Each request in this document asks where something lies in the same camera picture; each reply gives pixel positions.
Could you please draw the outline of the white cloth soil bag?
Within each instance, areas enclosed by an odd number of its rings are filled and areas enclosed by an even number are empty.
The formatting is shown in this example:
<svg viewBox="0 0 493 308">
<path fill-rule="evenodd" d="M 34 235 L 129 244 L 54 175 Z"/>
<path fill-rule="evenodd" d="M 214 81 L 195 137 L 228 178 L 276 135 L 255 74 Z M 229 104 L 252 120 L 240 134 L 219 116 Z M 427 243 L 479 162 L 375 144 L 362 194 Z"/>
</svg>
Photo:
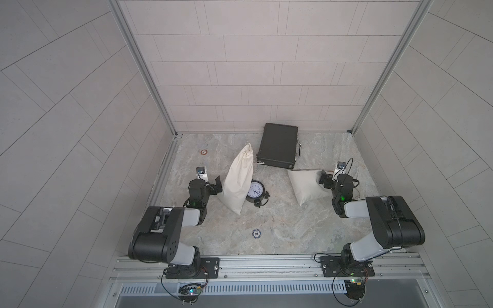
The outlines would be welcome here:
<svg viewBox="0 0 493 308">
<path fill-rule="evenodd" d="M 239 216 L 250 189 L 253 169 L 254 152 L 251 144 L 247 142 L 233 160 L 223 182 L 223 191 L 218 195 L 219 201 Z"/>
</svg>

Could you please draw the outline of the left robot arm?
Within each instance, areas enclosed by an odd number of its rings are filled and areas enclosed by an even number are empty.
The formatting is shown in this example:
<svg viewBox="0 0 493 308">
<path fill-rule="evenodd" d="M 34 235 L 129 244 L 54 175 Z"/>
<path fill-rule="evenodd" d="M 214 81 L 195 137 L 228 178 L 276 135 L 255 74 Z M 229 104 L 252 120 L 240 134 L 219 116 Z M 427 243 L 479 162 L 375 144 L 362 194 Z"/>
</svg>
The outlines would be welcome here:
<svg viewBox="0 0 493 308">
<path fill-rule="evenodd" d="M 222 192 L 221 178 L 211 184 L 202 178 L 189 183 L 189 198 L 182 207 L 149 206 L 128 247 L 128 257 L 144 263 L 200 268 L 200 250 L 180 242 L 184 227 L 201 225 L 211 195 Z"/>
</svg>

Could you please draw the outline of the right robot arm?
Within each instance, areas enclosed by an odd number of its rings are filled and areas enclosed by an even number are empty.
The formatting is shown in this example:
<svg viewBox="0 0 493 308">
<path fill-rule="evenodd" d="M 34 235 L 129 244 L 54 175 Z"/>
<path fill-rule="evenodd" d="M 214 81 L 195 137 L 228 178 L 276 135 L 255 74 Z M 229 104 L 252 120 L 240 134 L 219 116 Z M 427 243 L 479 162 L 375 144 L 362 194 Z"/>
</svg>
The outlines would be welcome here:
<svg viewBox="0 0 493 308">
<path fill-rule="evenodd" d="M 342 268 L 368 263 L 393 250 L 424 244 L 424 229 L 403 197 L 369 196 L 355 200 L 353 190 L 359 186 L 359 180 L 342 171 L 333 174 L 322 171 L 318 182 L 331 190 L 332 206 L 340 218 L 368 218 L 371 222 L 371 233 L 344 246 L 339 257 Z"/>
</svg>

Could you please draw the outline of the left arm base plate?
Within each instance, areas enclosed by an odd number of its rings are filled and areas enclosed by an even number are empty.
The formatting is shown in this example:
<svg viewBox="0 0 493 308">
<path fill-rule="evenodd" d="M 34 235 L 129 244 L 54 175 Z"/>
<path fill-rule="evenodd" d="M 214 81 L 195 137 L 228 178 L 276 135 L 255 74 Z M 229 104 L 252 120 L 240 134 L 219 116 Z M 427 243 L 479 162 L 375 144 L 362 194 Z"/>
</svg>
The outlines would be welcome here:
<svg viewBox="0 0 493 308">
<path fill-rule="evenodd" d="M 205 257 L 194 260 L 189 266 L 172 264 L 166 268 L 164 275 L 166 279 L 216 279 L 220 261 L 218 257 Z"/>
</svg>

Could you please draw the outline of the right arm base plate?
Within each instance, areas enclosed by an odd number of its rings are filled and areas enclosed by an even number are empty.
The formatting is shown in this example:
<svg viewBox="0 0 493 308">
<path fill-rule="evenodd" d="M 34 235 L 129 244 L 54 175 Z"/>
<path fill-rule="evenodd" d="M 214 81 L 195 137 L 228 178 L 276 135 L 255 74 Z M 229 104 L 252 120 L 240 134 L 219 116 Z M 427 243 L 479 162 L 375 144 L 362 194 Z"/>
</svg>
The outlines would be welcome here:
<svg viewBox="0 0 493 308">
<path fill-rule="evenodd" d="M 375 271 L 372 261 L 356 261 L 350 251 L 350 244 L 346 244 L 340 255 L 322 254 L 314 256 L 316 263 L 321 265 L 324 277 L 374 277 Z"/>
</svg>

